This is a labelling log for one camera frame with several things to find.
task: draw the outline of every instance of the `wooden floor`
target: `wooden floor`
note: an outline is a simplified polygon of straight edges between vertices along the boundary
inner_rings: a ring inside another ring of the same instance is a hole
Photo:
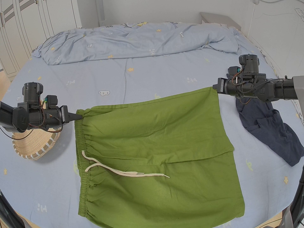
[[[5,95],[7,89],[10,86],[10,81],[7,78],[6,74],[2,71],[0,72],[0,101],[2,100],[3,96]],[[265,223],[261,224],[260,226],[258,226],[257,228],[263,228],[264,226],[271,226],[271,227],[276,227],[280,224],[282,219],[282,213],[276,215],[275,217],[271,218],[270,220],[266,221]],[[39,228],[38,226],[36,226],[35,224],[33,224],[32,222],[28,221],[28,223],[33,227],[33,228]],[[1,220],[0,220],[0,227],[1,228],[7,228],[7,226],[5,226]]]

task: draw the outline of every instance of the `white wardrobe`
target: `white wardrobe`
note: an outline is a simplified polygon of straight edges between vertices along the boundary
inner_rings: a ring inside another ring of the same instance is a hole
[[[0,0],[0,63],[12,81],[46,39],[99,26],[95,0]]]

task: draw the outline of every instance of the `bedside table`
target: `bedside table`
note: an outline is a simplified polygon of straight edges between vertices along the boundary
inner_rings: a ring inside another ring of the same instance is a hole
[[[225,24],[228,26],[233,26],[238,30],[241,30],[241,26],[239,26],[236,22],[234,22],[230,17],[215,13],[205,13],[200,12],[202,16],[202,24],[203,23],[218,23],[218,24]]]

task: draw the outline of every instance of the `robotic arm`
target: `robotic arm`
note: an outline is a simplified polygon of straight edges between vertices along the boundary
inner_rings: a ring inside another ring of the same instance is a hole
[[[232,66],[228,69],[228,78],[218,78],[217,84],[213,85],[217,93],[239,99],[258,98],[264,102],[298,99],[304,109],[304,76],[267,79],[266,74],[259,73],[257,55],[241,55],[239,63],[242,67]]]
[[[30,129],[59,128],[70,121],[82,119],[81,115],[70,113],[67,106],[58,107],[58,99],[55,95],[45,97],[40,103],[40,94],[43,93],[43,85],[40,83],[26,83],[22,88],[23,101],[13,108],[0,102],[0,125],[8,132],[23,133]]]

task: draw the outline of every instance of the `woven basket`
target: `woven basket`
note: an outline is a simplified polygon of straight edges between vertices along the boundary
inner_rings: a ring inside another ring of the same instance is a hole
[[[28,135],[31,130],[26,130],[24,133],[12,133],[12,138],[21,139]],[[34,129],[33,132],[22,140],[12,139],[15,152],[29,160],[37,160],[49,151],[59,138],[60,133],[49,133],[41,129]]]

